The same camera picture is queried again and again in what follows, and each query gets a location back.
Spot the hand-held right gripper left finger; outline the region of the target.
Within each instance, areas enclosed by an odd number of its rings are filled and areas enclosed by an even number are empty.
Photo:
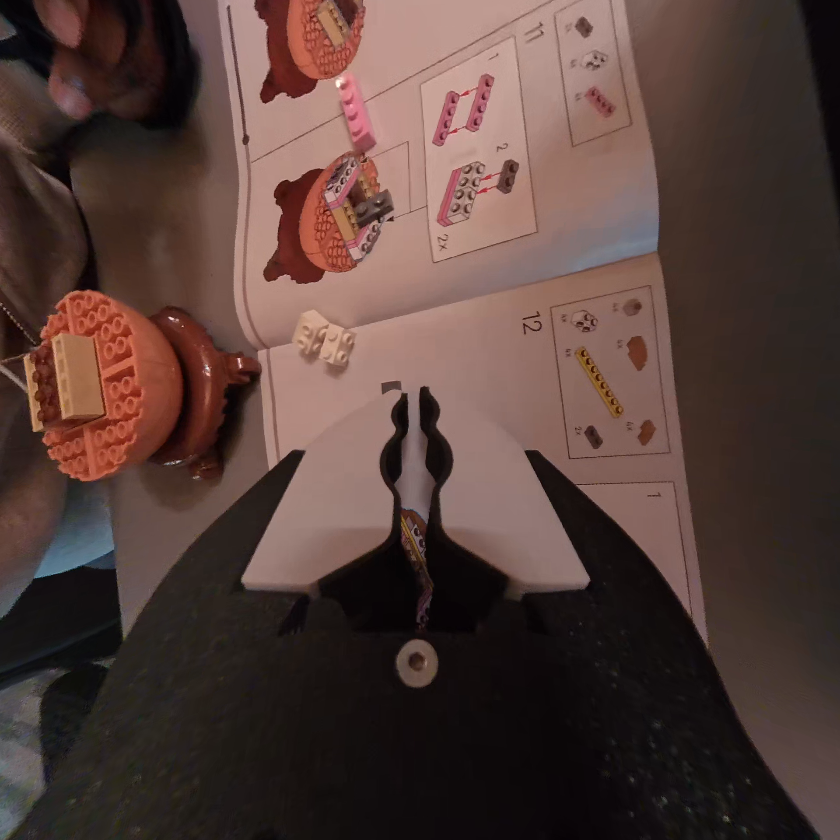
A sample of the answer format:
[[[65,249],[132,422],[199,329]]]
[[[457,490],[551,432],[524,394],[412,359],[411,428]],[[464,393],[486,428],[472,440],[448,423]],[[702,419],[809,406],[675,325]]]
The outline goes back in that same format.
[[[312,593],[390,538],[401,510],[403,393],[389,391],[307,447],[244,572],[251,591]]]

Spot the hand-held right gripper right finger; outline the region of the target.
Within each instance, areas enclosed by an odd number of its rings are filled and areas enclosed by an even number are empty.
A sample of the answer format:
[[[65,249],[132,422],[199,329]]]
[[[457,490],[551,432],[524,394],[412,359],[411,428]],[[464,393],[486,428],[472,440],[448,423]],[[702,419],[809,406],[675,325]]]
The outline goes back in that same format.
[[[519,441],[461,398],[421,388],[430,521],[517,594],[583,590],[589,575]]]

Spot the round orange lego pot build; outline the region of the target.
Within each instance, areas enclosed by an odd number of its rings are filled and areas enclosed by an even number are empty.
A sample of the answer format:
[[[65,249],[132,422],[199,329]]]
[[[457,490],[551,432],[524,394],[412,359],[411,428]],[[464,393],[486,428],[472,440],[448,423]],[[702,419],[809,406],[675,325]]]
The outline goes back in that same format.
[[[93,338],[106,414],[41,432],[59,471],[103,479],[148,460],[174,431],[183,378],[171,345],[151,320],[94,290],[64,296],[40,333]]]

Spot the tan brick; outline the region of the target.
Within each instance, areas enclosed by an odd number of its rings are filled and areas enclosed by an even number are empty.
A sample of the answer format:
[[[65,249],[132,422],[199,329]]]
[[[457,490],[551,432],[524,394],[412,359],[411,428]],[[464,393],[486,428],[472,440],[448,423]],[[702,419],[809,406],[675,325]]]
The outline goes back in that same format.
[[[30,421],[36,433],[106,414],[93,338],[68,332],[24,355]]]

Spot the grey desk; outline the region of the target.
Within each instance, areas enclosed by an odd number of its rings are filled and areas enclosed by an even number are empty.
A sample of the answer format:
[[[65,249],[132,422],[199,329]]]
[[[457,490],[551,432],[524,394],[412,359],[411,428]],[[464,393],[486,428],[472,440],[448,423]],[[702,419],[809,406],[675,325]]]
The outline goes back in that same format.
[[[238,174],[221,28],[183,2],[183,133],[104,121],[73,183],[101,288],[232,350]],[[711,652],[768,765],[838,838],[838,12],[628,2],[659,182],[679,421]]]

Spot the person's left hand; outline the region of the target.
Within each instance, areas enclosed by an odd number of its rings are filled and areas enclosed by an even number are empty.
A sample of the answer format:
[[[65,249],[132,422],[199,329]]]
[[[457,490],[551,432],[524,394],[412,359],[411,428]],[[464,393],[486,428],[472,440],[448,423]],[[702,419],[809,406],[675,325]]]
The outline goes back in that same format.
[[[159,111],[166,68],[154,5],[129,5],[135,17],[121,2],[34,2],[54,46],[48,92],[68,118],[103,112],[141,121]]]

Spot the open building instruction booklet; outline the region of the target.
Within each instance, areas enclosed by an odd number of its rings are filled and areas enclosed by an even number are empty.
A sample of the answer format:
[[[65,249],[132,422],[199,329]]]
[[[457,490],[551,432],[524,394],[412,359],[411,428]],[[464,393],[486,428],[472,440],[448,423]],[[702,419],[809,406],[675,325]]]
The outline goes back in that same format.
[[[463,393],[602,505],[706,637],[627,4],[359,2],[341,49],[327,11],[218,3],[269,465],[380,390]],[[384,190],[393,220],[359,228]],[[291,343],[310,309],[355,331],[345,370]]]

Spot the dark grey brick plate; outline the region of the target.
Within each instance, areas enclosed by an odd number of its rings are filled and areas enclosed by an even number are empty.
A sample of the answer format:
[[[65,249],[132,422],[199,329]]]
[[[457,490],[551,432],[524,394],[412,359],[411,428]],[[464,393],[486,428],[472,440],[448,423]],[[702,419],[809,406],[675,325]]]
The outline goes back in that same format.
[[[359,228],[365,228],[374,223],[384,223],[393,220],[395,206],[389,190],[378,192],[363,201],[354,204],[354,219]]]

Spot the pink brick plate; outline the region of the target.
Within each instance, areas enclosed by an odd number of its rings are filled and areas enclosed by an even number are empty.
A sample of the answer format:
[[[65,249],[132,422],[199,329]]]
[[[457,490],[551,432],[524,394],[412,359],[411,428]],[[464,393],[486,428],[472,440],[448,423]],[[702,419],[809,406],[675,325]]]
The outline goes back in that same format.
[[[349,72],[336,79],[335,85],[353,147],[361,154],[368,154],[376,146],[376,138],[361,88]]]

